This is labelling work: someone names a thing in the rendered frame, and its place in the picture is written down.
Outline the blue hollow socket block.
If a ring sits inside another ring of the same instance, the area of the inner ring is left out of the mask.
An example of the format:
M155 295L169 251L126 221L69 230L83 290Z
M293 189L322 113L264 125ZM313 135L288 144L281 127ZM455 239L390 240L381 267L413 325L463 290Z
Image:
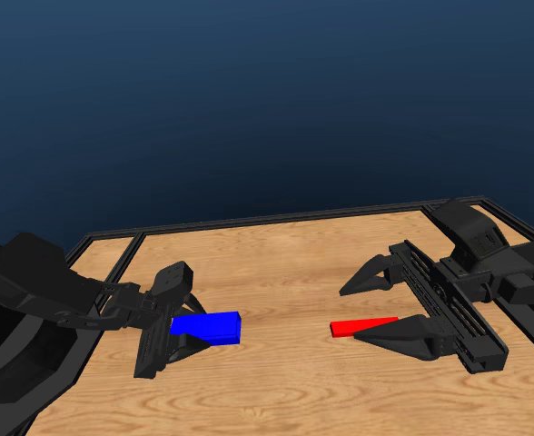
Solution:
M190 334L212 346L234 345L241 342L242 317L238 312L213 312L177 316L170 334Z

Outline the thin red peg bar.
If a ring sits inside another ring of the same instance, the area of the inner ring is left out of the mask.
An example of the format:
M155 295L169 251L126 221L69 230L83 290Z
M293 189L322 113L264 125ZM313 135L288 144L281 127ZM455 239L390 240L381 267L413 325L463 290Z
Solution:
M354 333L386 323L396 322L398 317L370 318L330 322L332 338L352 337Z

